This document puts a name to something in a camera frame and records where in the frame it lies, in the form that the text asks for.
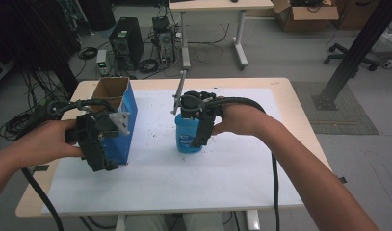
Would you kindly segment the grey floor mat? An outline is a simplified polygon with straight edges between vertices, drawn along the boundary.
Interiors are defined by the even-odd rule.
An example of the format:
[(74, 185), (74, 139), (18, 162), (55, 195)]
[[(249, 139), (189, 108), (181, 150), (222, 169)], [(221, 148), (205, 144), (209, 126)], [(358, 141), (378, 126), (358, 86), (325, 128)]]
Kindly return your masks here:
[(312, 99), (321, 93), (324, 82), (293, 82), (292, 86), (316, 134), (378, 135), (379, 131), (354, 97), (343, 87), (334, 101), (336, 110), (318, 110)]

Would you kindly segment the black computer tower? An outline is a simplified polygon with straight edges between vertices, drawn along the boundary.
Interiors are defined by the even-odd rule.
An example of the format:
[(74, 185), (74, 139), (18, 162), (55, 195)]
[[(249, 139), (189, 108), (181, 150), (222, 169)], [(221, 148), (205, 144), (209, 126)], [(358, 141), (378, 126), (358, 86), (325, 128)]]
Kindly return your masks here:
[(136, 17), (122, 17), (109, 36), (120, 70), (136, 70), (144, 53), (144, 43)]

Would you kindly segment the person's right hand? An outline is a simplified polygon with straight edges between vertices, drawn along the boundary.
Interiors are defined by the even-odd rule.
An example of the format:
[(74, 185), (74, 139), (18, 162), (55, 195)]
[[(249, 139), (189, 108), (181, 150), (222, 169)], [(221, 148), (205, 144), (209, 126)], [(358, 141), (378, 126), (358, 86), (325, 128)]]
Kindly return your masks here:
[(223, 120), (214, 126), (212, 135), (231, 132), (237, 135), (265, 137), (265, 117), (260, 110), (238, 103), (222, 105)]

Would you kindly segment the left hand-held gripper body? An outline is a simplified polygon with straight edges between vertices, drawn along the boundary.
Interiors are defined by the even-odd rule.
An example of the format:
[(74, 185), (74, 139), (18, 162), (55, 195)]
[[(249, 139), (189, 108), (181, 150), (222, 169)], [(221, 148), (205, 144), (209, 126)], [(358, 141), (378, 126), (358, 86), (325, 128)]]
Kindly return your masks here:
[(97, 113), (83, 114), (76, 118), (76, 127), (65, 133), (65, 141), (77, 143), (83, 152), (83, 159), (94, 170), (96, 164), (108, 158), (105, 139), (100, 138), (100, 132), (119, 130), (119, 134), (128, 134), (127, 113), (111, 113), (101, 111)]

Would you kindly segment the grey open computer case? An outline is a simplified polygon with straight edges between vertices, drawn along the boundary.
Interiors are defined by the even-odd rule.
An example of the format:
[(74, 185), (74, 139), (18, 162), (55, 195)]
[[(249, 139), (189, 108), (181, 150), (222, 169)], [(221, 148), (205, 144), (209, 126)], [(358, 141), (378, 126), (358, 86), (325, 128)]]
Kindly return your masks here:
[(173, 30), (166, 16), (152, 18), (154, 41), (158, 48), (160, 62), (169, 65), (175, 62)]

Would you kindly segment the small white power unit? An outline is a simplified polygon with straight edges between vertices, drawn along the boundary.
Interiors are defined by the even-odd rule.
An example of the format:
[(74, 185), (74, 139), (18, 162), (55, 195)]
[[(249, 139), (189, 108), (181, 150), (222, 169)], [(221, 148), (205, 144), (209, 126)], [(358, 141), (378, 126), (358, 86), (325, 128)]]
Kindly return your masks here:
[(108, 61), (107, 61), (107, 51), (103, 49), (97, 50), (96, 55), (96, 66), (98, 68), (99, 73), (102, 76), (105, 76), (108, 73)]

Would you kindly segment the blue plastic bottle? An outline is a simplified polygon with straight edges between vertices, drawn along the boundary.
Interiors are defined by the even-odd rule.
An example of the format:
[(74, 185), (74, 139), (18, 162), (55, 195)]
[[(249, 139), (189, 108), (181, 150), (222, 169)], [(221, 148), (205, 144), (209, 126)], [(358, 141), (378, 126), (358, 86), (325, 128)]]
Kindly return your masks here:
[(193, 140), (199, 124), (198, 119), (183, 118), (181, 114), (175, 117), (176, 147), (179, 152), (193, 154), (199, 152), (202, 147), (194, 147)]

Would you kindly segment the white table mat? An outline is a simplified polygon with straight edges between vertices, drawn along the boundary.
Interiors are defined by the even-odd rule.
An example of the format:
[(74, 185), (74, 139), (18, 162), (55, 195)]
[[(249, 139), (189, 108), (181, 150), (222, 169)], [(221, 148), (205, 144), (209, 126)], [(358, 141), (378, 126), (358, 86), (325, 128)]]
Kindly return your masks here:
[(128, 164), (94, 172), (62, 159), (48, 197), (61, 215), (162, 213), (295, 206), (301, 198), (259, 139), (223, 133), (195, 154), (176, 148), (172, 90), (135, 90)]

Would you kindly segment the white-legged desk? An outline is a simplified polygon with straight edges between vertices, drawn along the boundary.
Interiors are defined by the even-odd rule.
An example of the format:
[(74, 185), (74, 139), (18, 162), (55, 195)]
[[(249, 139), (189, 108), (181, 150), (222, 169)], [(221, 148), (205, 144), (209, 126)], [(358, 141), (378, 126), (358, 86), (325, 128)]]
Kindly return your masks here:
[(191, 68), (191, 59), (187, 41), (186, 13), (187, 12), (238, 12), (238, 28), (233, 45), (240, 61), (240, 68), (248, 66), (248, 60), (241, 44), (246, 13), (248, 10), (266, 10), (274, 6), (272, 0), (169, 0), (169, 8), (172, 12), (180, 12), (182, 33), (182, 66), (185, 70)]

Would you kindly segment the blue cardboard box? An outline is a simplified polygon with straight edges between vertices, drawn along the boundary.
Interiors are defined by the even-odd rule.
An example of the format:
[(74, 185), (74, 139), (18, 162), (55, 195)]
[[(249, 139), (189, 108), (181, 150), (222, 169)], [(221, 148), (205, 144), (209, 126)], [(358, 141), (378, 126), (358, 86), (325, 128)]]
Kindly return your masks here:
[(105, 77), (95, 87), (91, 96), (109, 102), (118, 113), (127, 113), (128, 134), (121, 133), (103, 142), (109, 159), (118, 165), (127, 165), (130, 145), (133, 138), (138, 107), (128, 77)]

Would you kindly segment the person's left hand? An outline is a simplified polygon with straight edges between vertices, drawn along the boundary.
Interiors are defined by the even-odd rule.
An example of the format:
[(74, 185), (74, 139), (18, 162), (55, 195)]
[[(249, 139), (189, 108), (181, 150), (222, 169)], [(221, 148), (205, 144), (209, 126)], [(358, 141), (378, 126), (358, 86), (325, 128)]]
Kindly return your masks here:
[(23, 150), (38, 163), (63, 157), (82, 157), (80, 148), (65, 141), (65, 132), (74, 128), (75, 120), (50, 120), (20, 139)]

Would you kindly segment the open brown cardboard box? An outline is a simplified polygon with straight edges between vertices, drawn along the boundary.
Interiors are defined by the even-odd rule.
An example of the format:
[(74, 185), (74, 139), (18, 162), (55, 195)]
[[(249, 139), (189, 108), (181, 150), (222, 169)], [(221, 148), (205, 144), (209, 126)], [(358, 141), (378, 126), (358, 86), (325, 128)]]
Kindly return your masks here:
[(331, 0), (304, 0), (307, 4), (293, 4), (295, 0), (272, 0), (275, 20), (283, 32), (321, 32), (330, 21), (339, 18)]

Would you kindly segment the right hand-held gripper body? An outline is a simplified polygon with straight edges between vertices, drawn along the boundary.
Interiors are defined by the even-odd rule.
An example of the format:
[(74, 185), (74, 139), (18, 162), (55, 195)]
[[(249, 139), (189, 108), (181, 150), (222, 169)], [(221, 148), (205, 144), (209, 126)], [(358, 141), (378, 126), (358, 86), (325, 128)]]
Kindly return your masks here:
[(213, 92), (188, 90), (183, 91), (187, 77), (187, 70), (180, 71), (180, 80), (173, 97), (173, 109), (175, 115), (180, 110), (184, 118), (209, 119), (214, 121), (216, 116), (223, 116), (222, 103)]

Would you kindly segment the black office chair base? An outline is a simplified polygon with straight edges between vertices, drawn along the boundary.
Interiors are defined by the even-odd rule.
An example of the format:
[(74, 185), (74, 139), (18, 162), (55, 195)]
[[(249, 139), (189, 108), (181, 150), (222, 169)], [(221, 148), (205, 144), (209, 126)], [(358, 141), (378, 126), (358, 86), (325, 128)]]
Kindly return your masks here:
[[(331, 60), (343, 60), (349, 52), (347, 48), (338, 43), (334, 43), (333, 45), (331, 45), (327, 49), (327, 51), (329, 52), (329, 55), (324, 59), (324, 64), (329, 64)], [(363, 58), (361, 61), (364, 64), (368, 65), (369, 71), (376, 71), (377, 68), (380, 66), (379, 62), (371, 60), (369, 58)]]

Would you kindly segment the black metal beam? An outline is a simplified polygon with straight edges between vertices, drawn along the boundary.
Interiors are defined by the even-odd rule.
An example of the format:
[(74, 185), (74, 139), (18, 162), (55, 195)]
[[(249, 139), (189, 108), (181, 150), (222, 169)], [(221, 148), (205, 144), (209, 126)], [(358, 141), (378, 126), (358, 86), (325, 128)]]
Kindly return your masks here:
[(338, 94), (355, 75), (361, 61), (367, 56), (391, 22), (392, 0), (380, 0), (326, 86), (320, 94), (312, 96), (312, 101), (317, 110), (337, 110), (334, 101)]

